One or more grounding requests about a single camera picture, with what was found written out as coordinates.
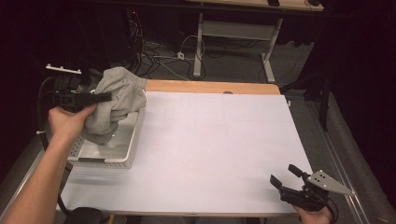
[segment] gray floor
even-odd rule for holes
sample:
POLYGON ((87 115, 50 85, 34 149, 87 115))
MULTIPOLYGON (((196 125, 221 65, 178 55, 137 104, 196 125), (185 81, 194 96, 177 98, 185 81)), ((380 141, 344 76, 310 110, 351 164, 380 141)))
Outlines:
MULTIPOLYGON (((161 56, 174 56, 164 43, 147 40, 146 53, 153 51, 161 56)), ((252 42, 235 39, 205 39, 203 62, 206 75, 204 81, 229 81, 266 83, 260 54, 265 51, 266 42, 252 42)), ((308 56, 311 46, 295 48, 292 43, 276 46, 271 57, 271 65, 276 77, 276 85, 282 87, 295 80, 308 56)), ((193 38, 186 41, 183 52, 186 58, 192 58, 193 38)), ((157 70, 149 74, 154 79, 189 78, 189 65, 169 63, 174 60, 163 59, 157 70)), ((151 61, 144 58, 143 69, 148 69, 151 61)), ((289 91, 285 95, 290 100, 290 112, 303 143, 305 153, 312 169, 325 171, 327 174, 353 188, 356 198, 331 193, 339 210, 337 223, 396 223, 395 211, 389 205, 386 195, 373 176, 369 166, 359 152, 352 135, 339 113, 337 103, 331 96, 329 102, 328 129, 326 133, 318 125, 318 102, 306 102, 303 91, 289 91)), ((4 211, 12 195, 28 172, 30 165, 41 148, 37 137, 23 151, 19 160, 0 185, 0 211, 4 211)), ((54 223, 63 223, 64 215, 57 213, 54 223)), ((113 223, 125 223, 126 218, 115 217, 113 223)), ((267 223, 300 223, 298 218, 269 218, 267 223)))

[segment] wooden desk top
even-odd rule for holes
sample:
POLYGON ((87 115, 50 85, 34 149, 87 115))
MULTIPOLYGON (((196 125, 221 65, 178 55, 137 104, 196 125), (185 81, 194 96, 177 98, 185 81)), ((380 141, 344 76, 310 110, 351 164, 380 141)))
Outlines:
POLYGON ((174 81, 153 79, 148 80, 146 90, 206 93, 232 92, 235 94, 280 94, 279 88, 273 84, 174 81))
POLYGON ((267 0, 188 0, 190 2, 198 3, 213 3, 224 5, 236 5, 243 7, 269 7, 273 9, 294 9, 304 11, 323 11, 323 6, 317 7, 309 5, 305 0, 279 0, 279 7, 270 7, 267 0))

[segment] forearm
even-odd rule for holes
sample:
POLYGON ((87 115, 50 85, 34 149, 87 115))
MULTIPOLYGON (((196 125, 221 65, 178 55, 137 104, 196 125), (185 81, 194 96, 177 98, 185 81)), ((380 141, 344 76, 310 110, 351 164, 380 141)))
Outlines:
POLYGON ((52 223, 67 156, 74 139, 54 135, 49 147, 10 208, 5 223, 52 223))

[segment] white desk leg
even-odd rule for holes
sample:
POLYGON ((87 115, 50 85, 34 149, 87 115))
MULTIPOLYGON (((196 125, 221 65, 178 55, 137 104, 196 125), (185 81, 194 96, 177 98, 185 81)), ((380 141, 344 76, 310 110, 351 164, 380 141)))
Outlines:
POLYGON ((271 53, 272 53, 275 43, 276 43, 277 35, 279 35, 280 26, 282 25, 282 21, 283 21, 283 19, 277 20, 276 26, 274 28, 272 35, 271 35, 270 46, 268 48, 268 51, 267 51, 267 53, 262 54, 262 64, 264 65, 264 72, 265 72, 265 75, 267 76, 267 80, 269 83, 275 83, 275 77, 274 77, 274 74, 273 74, 273 71, 271 68, 271 64, 270 64, 270 57, 271 57, 271 53))
POLYGON ((199 14, 199 21, 198 21, 198 38, 197 38, 197 51, 195 54, 195 60, 194 60, 194 77, 200 77, 201 76, 201 45, 202 45, 202 21, 203 21, 203 15, 202 13, 199 14))

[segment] dark background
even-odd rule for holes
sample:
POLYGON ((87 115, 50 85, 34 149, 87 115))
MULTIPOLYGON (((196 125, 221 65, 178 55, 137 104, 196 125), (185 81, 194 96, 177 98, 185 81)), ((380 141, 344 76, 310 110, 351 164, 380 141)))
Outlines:
MULTIPOLYGON (((290 40, 296 45, 318 41, 301 78, 312 73, 332 75, 331 88, 341 112, 361 153, 396 207, 392 181, 396 169, 395 1, 341 2, 344 1, 324 3, 328 5, 326 13, 353 15, 359 12, 359 19, 285 20, 278 44, 290 40), (340 44, 343 49, 333 62, 336 66, 321 66, 326 63, 326 54, 340 44)), ((119 11, 94 11, 89 7, 73 11, 61 3, 59 0, 51 1, 50 5, 32 0, 1 3, 0 181, 35 135, 36 96, 40 83, 50 75, 45 69, 47 63, 86 71, 90 67, 103 70, 114 63, 125 65, 134 61, 134 51, 123 35, 125 30, 119 11)), ((176 29, 186 33, 195 30, 191 24, 196 24, 196 15, 148 12, 147 26, 171 42, 178 41, 176 29), (169 26, 156 23, 158 18, 162 23, 169 21, 169 26)), ((305 88, 320 88, 320 83, 319 79, 305 88)))

